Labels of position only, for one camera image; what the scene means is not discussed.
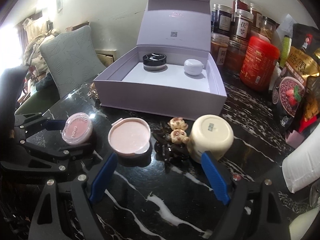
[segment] white wall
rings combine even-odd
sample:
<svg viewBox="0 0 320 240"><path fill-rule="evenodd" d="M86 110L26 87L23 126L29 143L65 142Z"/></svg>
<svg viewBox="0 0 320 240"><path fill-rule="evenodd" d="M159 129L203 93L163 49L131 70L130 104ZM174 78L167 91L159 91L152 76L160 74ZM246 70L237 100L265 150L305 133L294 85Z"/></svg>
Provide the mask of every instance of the white wall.
<svg viewBox="0 0 320 240"><path fill-rule="evenodd" d="M36 0L19 0L4 24L21 21ZM289 13L297 22L316 27L306 9L298 0L251 0L264 9L264 15L280 23ZM63 0L63 10L57 14L55 0L50 1L49 18L61 32L68 26L90 21L92 41L96 49L116 49L122 56L137 41L143 11L147 0ZM211 0L232 6L232 0Z"/></svg>

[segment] green tube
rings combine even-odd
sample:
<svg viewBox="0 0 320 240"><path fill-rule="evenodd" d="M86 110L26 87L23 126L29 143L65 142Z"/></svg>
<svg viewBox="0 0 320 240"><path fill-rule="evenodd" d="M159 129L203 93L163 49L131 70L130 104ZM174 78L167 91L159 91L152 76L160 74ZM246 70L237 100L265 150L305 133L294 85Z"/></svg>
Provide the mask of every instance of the green tube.
<svg viewBox="0 0 320 240"><path fill-rule="evenodd" d="M289 55L290 52L290 48L291 48L291 41L292 39L290 38L290 36L285 35L283 42L282 42L282 51L281 51L281 55L280 55L280 63L279 66L281 68L284 67L285 61L287 60L287 57Z"/></svg>

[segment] red bottle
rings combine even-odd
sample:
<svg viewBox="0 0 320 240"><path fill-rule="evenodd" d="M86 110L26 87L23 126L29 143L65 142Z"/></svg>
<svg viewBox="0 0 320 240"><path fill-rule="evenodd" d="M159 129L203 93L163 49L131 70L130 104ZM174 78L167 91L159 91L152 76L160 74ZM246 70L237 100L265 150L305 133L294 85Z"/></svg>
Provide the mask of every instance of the red bottle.
<svg viewBox="0 0 320 240"><path fill-rule="evenodd" d="M272 44L252 36L240 72L240 79L256 91L268 89L280 51Z"/></svg>

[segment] silver bolt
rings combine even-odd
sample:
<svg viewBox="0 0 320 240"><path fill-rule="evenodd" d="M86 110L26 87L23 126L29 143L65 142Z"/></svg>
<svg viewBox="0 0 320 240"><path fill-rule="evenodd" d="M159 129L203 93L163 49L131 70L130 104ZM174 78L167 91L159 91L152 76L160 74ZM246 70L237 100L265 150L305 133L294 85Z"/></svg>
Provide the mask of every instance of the silver bolt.
<svg viewBox="0 0 320 240"><path fill-rule="evenodd" d="M235 181L239 181L239 180L241 180L241 176L239 175L239 174L233 174L232 175L232 178L233 178L233 180L235 180Z"/></svg>
<svg viewBox="0 0 320 240"><path fill-rule="evenodd" d="M81 174L81 175L78 176L78 180L79 181L85 181L86 178L87 178L87 176L85 174Z"/></svg>
<svg viewBox="0 0 320 240"><path fill-rule="evenodd" d="M266 184L267 186L272 185L271 179L265 179L265 180L264 180L264 184Z"/></svg>
<svg viewBox="0 0 320 240"><path fill-rule="evenodd" d="M48 186L52 186L54 184L54 180L53 179L49 179L48 181L47 181L47 185Z"/></svg>

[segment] box lid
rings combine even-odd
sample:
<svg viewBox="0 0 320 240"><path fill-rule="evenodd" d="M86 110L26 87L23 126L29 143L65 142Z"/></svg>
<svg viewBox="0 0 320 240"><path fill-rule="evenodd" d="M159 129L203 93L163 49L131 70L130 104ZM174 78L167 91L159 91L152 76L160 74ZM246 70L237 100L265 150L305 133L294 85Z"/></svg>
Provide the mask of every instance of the box lid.
<svg viewBox="0 0 320 240"><path fill-rule="evenodd" d="M137 45L210 51L210 0L148 0Z"/></svg>

